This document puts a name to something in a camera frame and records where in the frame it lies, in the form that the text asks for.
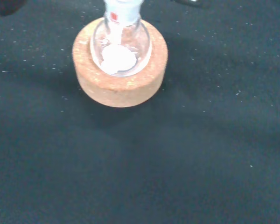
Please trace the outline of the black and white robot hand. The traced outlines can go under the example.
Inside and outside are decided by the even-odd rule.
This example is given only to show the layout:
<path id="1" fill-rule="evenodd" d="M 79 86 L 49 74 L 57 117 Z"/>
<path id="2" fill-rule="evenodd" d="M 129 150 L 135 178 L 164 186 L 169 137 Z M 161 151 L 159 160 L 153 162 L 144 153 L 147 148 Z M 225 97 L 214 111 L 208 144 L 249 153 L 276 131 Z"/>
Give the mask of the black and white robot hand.
<path id="1" fill-rule="evenodd" d="M 0 16 L 14 14 L 25 2 L 25 0 L 0 0 Z"/>

